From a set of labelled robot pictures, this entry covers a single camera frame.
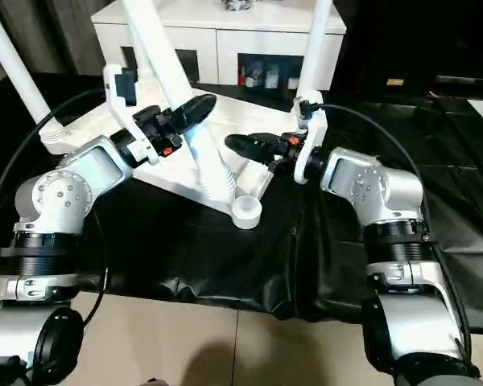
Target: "black tablecloth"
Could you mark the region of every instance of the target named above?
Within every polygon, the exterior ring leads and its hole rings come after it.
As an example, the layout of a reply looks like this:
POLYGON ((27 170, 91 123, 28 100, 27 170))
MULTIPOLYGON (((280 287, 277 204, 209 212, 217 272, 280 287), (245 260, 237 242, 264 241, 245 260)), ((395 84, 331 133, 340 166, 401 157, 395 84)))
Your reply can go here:
MULTIPOLYGON (((46 76, 37 80, 52 105, 100 82, 46 76), (56 81, 64 95, 53 93, 56 81)), ((289 109, 288 101, 274 94, 201 87, 289 109)), ((14 99, 6 84, 0 84, 0 102, 3 98, 14 99)), ((465 101, 336 102, 374 117, 419 164, 435 233, 464 296, 472 329, 483 332, 483 120, 465 101)), ((21 105, 11 105, 2 114, 0 170, 31 128, 21 105)), ((88 108, 81 106, 78 113, 88 108)), ((379 154, 387 166, 407 168, 398 151, 371 127, 339 113, 329 114, 328 121, 325 151, 343 146, 379 154)), ((16 220, 12 192, 22 179, 56 161, 45 154, 41 146, 32 146, 10 181, 0 207, 2 246, 16 220)), ((368 295, 366 256, 349 203, 312 184, 299 186, 291 178, 276 177, 262 205, 259 226, 242 231, 220 212, 130 180, 97 205, 112 273, 109 292, 258 310, 283 319, 358 322, 359 305, 368 295)), ((92 219, 86 223, 79 266, 83 273, 96 273, 102 247, 96 225, 92 219)))

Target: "tile floor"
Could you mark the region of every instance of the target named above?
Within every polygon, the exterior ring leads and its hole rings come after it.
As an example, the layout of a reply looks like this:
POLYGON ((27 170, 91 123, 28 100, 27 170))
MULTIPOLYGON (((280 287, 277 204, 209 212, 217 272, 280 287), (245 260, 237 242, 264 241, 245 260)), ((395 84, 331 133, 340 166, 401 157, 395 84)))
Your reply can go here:
MULTIPOLYGON (((81 293, 74 307, 86 315, 95 297, 81 293)), ((483 375, 483 335, 473 347, 483 375)), ((106 295, 63 386, 152 377, 170 386, 392 385, 367 363, 359 326, 106 295)))

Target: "dark curtain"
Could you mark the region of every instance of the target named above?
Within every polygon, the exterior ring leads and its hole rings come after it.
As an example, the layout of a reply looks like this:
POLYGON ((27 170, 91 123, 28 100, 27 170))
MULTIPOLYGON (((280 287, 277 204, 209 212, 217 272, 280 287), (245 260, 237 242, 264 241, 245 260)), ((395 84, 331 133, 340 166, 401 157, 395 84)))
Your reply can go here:
POLYGON ((105 61, 91 15, 110 2, 0 0, 0 19, 30 72, 100 75, 105 61))

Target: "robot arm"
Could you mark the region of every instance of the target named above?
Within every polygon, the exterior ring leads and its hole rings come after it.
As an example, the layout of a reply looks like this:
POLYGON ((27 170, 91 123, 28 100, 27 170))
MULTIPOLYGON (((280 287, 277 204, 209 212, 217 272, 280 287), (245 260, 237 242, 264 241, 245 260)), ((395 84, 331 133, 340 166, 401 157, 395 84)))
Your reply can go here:
POLYGON ((180 135, 216 102, 213 95, 196 96, 174 111, 150 106, 131 116, 132 74, 108 65, 104 81, 107 105, 123 129, 84 144, 17 191, 20 219, 10 247, 1 251, 9 264, 0 275, 0 384, 22 377, 58 384, 73 370, 84 326, 70 305, 79 292, 75 257, 85 217, 136 167, 178 150, 180 135))
MULTIPOLYGON (((310 97, 321 104, 319 92, 310 97)), ((396 384, 482 384, 463 341, 440 264, 431 257, 416 175, 383 166, 376 158, 336 148, 322 154, 327 130, 324 111, 304 99, 297 133, 233 134, 225 144, 276 174, 308 180, 348 200, 363 226, 367 279, 374 296, 362 307, 365 353, 396 384)))

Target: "white metal tube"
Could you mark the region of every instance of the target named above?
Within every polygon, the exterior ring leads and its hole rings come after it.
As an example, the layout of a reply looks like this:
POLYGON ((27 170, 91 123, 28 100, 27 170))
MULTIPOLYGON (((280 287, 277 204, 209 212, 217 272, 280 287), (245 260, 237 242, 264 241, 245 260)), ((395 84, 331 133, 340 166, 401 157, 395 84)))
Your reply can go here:
POLYGON ((123 0, 128 23, 159 79, 172 110, 193 98, 192 86, 168 40, 152 0, 123 0))
MULTIPOLYGON (((175 110, 193 97, 182 64, 170 44, 152 0, 122 0, 134 37, 147 54, 158 77, 170 109, 175 110)), ((234 177, 218 153, 213 136, 205 124, 190 128, 184 135, 199 169, 206 196, 213 201, 231 203, 236 191, 234 177)))
POLYGON ((304 56, 299 87, 297 88, 298 97, 301 97, 309 90, 315 89, 315 79, 324 45, 325 29, 331 15, 331 6, 332 0, 316 0, 312 27, 309 32, 308 48, 304 56))
MULTIPOLYGON (((18 52, 0 23, 0 63, 6 71, 11 83, 16 88, 20 98, 27 107, 29 114, 35 123, 39 123, 48 113, 50 108, 39 92, 31 74, 23 64, 18 52)), ((64 127, 55 119, 51 119, 39 132, 42 139, 56 141, 64 136, 64 127)))
POLYGON ((155 78, 155 72, 152 69, 151 63, 147 58, 145 50, 139 41, 139 37, 136 35, 132 22, 129 20, 130 39, 132 42, 132 48, 134 50, 134 56, 136 57, 136 64, 138 65, 138 79, 146 80, 155 78))

